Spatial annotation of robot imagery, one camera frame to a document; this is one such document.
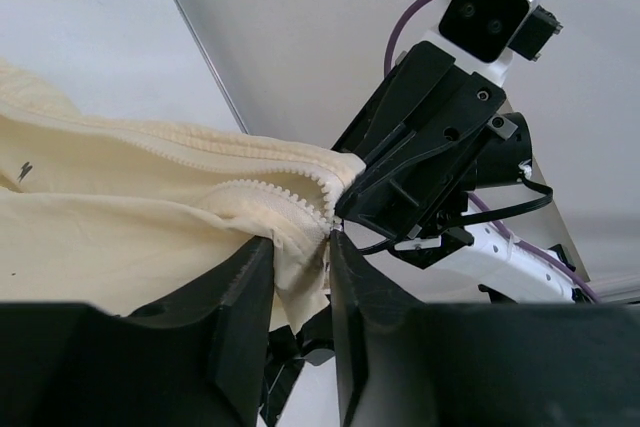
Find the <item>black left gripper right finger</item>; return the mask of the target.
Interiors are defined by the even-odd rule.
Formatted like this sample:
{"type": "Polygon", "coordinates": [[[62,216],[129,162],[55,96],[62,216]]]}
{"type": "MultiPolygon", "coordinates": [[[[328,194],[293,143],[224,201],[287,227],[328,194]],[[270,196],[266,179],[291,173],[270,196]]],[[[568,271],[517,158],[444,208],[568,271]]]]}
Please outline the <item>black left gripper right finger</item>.
{"type": "Polygon", "coordinates": [[[427,304],[330,238],[344,426],[635,426],[639,312],[427,304]]]}

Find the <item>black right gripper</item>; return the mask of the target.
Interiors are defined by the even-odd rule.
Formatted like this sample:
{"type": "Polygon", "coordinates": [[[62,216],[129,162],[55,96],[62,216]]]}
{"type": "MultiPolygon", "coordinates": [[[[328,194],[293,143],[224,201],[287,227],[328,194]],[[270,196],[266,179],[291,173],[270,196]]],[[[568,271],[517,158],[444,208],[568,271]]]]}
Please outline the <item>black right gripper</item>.
{"type": "Polygon", "coordinates": [[[529,212],[467,211],[471,192],[525,178],[529,127],[500,111],[505,101],[501,87],[427,41],[391,69],[331,147],[365,164],[335,210],[382,236],[362,254],[387,251],[425,269],[472,245],[469,226],[529,212]]]}

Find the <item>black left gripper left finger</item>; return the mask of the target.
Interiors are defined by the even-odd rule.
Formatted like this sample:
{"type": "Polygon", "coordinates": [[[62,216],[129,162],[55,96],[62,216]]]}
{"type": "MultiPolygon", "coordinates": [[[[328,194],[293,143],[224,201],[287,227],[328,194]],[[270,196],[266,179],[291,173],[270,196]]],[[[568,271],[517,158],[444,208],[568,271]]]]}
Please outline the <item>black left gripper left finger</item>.
{"type": "Polygon", "coordinates": [[[3,304],[2,424],[254,425],[273,250],[254,238],[127,317],[81,303],[3,304]]]}

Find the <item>cream yellow jacket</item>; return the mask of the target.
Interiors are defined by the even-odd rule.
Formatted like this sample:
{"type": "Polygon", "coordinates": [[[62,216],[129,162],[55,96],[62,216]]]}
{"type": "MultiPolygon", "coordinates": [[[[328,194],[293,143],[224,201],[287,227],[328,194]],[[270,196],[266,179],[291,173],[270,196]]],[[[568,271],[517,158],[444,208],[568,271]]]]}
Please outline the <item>cream yellow jacket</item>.
{"type": "Polygon", "coordinates": [[[1,297],[130,314],[273,243],[273,327],[328,304],[354,154],[239,131],[175,0],[1,0],[1,297]]]}

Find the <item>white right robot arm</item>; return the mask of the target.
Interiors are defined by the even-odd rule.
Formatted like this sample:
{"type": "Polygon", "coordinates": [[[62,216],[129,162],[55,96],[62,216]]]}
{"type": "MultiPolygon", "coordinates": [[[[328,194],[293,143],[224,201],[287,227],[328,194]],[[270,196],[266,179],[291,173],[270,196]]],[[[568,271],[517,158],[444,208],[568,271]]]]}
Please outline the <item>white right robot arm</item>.
{"type": "Polygon", "coordinates": [[[494,302],[591,302],[559,254],[504,226],[553,199],[532,180],[526,120],[502,113],[505,99],[449,53],[415,45],[335,144],[365,164],[336,214],[381,236],[368,254],[467,275],[494,302]]]}

